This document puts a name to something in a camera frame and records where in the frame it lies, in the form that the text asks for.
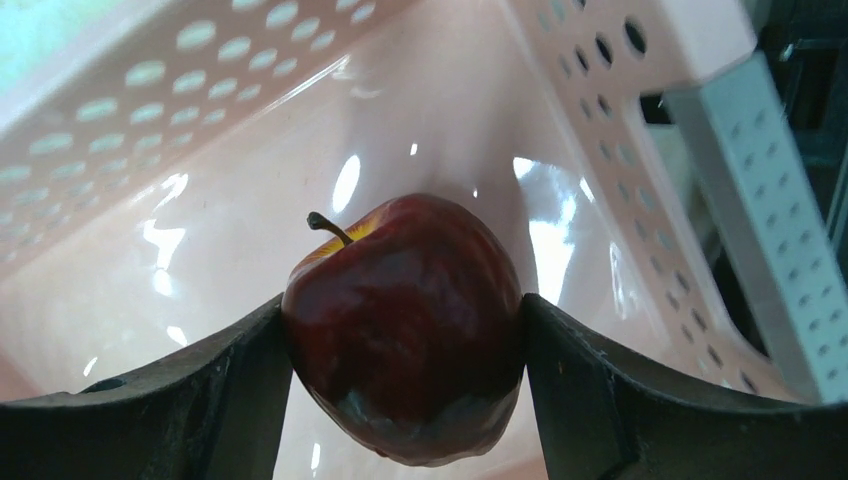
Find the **pink plastic basket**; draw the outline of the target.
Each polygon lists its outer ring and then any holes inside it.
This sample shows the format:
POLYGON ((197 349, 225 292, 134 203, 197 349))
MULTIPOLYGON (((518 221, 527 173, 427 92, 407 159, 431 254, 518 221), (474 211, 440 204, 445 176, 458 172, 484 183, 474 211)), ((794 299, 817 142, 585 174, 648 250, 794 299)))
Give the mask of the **pink plastic basket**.
MULTIPOLYGON (((281 300, 427 191, 522 287, 694 378, 847 407, 847 280, 742 1, 125 1, 1 97, 1 406, 281 300)), ((269 479, 552 479, 526 377, 487 454, 380 457, 293 376, 269 479)))

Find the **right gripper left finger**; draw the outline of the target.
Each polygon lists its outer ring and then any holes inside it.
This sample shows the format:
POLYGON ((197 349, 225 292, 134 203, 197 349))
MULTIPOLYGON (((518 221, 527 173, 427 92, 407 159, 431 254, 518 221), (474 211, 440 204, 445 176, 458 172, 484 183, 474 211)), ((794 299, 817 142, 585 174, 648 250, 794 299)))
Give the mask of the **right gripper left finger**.
POLYGON ((269 479, 292 368, 281 301, 78 393, 1 406, 5 479, 269 479))

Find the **dark purple plum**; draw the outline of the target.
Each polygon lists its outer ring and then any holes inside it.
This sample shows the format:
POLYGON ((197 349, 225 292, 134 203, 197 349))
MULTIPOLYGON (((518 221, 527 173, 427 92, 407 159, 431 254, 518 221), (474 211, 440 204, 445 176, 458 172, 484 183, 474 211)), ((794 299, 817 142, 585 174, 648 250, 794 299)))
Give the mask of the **dark purple plum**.
POLYGON ((517 405, 527 325, 514 264, 463 206, 393 198, 293 269, 281 303, 291 364, 354 441, 403 465, 483 455, 517 405))

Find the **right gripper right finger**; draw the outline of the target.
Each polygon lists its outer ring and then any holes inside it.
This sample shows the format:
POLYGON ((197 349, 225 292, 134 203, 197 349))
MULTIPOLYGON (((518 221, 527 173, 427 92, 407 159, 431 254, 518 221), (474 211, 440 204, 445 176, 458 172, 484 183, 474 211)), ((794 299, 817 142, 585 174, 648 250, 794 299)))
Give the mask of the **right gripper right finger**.
POLYGON ((524 296, 527 370, 552 479, 843 479, 847 407, 727 389, 524 296))

